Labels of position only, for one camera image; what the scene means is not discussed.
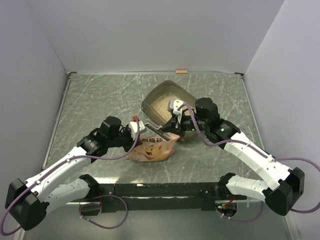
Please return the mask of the orange cat litter bag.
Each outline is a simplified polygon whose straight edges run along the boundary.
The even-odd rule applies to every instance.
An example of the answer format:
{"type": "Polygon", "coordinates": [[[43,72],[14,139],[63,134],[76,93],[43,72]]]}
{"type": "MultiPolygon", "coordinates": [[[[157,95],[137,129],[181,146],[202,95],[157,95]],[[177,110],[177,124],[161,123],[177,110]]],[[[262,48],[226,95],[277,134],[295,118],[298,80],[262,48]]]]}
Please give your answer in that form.
{"type": "Polygon", "coordinates": [[[180,136],[169,133],[168,138],[169,140],[165,140],[160,135],[153,137],[141,136],[139,139],[142,144],[136,146],[126,156],[126,159],[142,163],[162,162],[175,152],[174,147],[180,136]]]}

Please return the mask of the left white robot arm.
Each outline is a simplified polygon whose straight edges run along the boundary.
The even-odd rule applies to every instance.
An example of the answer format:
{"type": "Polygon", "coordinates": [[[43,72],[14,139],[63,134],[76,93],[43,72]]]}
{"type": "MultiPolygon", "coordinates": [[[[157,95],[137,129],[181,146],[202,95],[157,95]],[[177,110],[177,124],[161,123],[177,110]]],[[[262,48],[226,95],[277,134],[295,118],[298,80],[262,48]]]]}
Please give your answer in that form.
{"type": "Polygon", "coordinates": [[[106,160],[110,148],[123,148],[128,155],[138,145],[140,134],[145,131],[137,116],[126,126],[119,118],[108,116],[100,127],[84,136],[62,159],[46,170],[28,178],[19,178],[9,185],[5,212],[0,222],[4,226],[11,215],[25,231],[37,226],[46,215],[74,200],[102,200],[99,183],[89,174],[64,184],[71,175],[96,160],[106,160]]]}

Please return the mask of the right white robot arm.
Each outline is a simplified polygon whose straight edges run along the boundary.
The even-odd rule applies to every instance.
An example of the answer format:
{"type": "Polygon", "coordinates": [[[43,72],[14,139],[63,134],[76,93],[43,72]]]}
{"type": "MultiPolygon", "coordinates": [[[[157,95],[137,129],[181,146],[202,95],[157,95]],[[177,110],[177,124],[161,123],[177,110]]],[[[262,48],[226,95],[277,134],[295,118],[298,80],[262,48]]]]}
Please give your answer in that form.
{"type": "Polygon", "coordinates": [[[237,126],[220,117],[218,106],[209,97],[196,100],[195,109],[179,99],[168,102],[171,118],[161,131],[184,136],[197,132],[208,147],[219,146],[246,164],[260,179],[227,173],[218,182],[223,199],[246,196],[260,200],[276,214],[285,216],[304,193],[305,173],[290,168],[256,146],[237,126]]]}

